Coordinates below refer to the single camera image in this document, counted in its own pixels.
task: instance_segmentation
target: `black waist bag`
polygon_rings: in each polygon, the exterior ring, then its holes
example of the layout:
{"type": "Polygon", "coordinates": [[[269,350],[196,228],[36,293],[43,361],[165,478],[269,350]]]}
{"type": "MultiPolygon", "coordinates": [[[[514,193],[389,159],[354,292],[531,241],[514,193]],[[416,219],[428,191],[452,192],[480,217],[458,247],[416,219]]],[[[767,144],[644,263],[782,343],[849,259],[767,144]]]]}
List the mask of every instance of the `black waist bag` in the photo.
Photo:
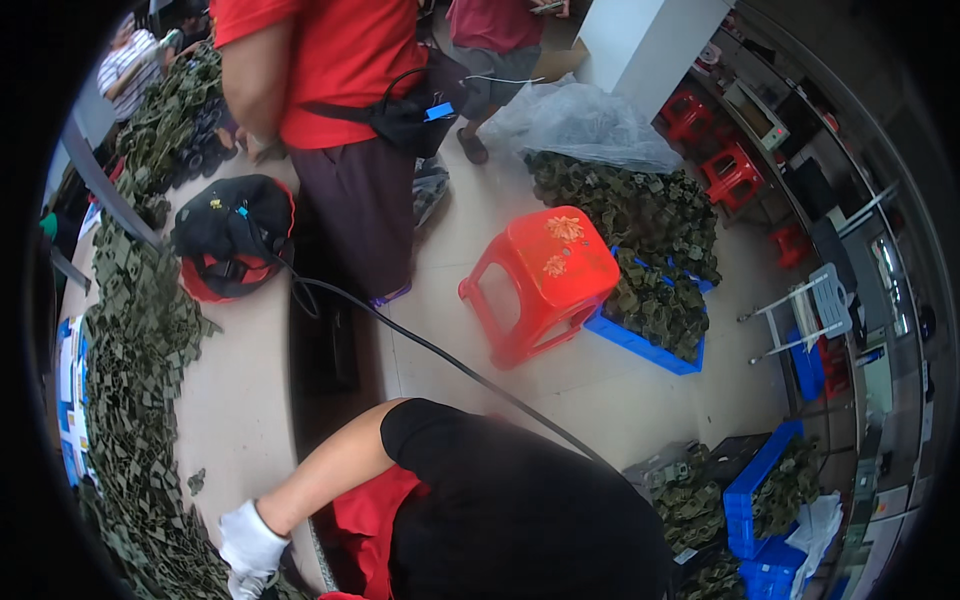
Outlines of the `black waist bag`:
{"type": "Polygon", "coordinates": [[[462,81],[470,73],[456,60],[435,48],[429,48],[426,66],[410,69],[394,79],[383,98],[366,108],[342,107],[324,102],[304,102],[304,110],[331,119],[366,123],[390,145],[421,158],[430,158],[440,149],[446,133],[467,100],[462,81]],[[422,81],[404,98],[391,98],[390,92],[400,80],[423,72],[422,81]],[[452,111],[430,118],[427,111],[450,103],[452,111]]]}

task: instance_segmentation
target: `white pillar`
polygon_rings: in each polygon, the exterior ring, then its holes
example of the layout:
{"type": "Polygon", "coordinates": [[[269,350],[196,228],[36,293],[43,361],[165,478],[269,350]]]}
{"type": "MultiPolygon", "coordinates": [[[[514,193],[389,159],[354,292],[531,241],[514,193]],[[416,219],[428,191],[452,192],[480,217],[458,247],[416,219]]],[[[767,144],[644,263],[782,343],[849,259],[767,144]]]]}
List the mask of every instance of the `white pillar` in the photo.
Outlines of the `white pillar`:
{"type": "Polygon", "coordinates": [[[593,0],[580,28],[577,80],[636,102],[652,119],[734,0],[593,0]]]}

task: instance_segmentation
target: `red t-shirt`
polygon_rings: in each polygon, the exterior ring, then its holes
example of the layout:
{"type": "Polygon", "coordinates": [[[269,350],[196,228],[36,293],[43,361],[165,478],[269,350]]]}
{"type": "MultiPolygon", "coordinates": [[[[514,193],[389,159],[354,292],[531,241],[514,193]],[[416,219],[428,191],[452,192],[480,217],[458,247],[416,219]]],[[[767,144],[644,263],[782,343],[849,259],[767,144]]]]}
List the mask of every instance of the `red t-shirt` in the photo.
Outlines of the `red t-shirt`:
{"type": "MultiPolygon", "coordinates": [[[[307,112],[301,103],[367,107],[398,75],[426,64],[426,48],[415,37],[416,0],[219,0],[216,12],[218,48],[294,17],[280,137],[304,150],[376,134],[367,125],[307,112]]],[[[403,96],[417,81],[400,80],[393,95],[403,96]]]]}
{"type": "Polygon", "coordinates": [[[497,54],[536,46],[546,17],[530,12],[535,7],[530,0],[453,0],[446,14],[450,41],[497,54]]]}

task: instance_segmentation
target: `sandal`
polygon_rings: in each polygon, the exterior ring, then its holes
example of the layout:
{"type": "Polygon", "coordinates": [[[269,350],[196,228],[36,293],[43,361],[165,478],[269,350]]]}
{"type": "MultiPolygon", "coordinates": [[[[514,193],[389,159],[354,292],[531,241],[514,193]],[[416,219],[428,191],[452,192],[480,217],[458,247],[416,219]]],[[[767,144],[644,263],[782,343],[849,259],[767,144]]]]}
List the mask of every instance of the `sandal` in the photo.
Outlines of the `sandal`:
{"type": "Polygon", "coordinates": [[[381,296],[380,298],[374,298],[373,300],[370,300],[370,306],[372,306],[373,308],[379,308],[380,306],[383,306],[384,304],[388,302],[392,302],[393,300],[396,300],[397,298],[403,296],[404,294],[409,292],[412,287],[413,287],[413,281],[411,281],[410,283],[407,283],[406,285],[398,289],[396,293],[390,296],[389,298],[387,298],[386,296],[381,296]]]}
{"type": "Polygon", "coordinates": [[[457,130],[457,141],[464,147],[464,154],[467,155],[467,160],[473,164],[483,164],[490,159],[490,155],[487,153],[487,147],[483,145],[480,138],[476,135],[474,137],[464,137],[464,128],[457,130]]]}

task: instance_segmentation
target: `red apron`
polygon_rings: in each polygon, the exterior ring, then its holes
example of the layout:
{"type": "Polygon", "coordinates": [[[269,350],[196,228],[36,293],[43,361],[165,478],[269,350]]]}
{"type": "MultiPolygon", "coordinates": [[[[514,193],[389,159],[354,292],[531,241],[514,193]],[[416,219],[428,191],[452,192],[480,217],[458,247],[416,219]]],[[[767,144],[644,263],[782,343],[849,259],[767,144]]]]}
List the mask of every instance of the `red apron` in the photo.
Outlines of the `red apron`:
{"type": "Polygon", "coordinates": [[[430,489],[412,471],[393,465],[367,483],[333,501],[336,526],[343,545],[367,580],[363,596],[330,591],[321,600],[391,600],[390,542],[394,518],[409,496],[426,495],[430,489]]]}

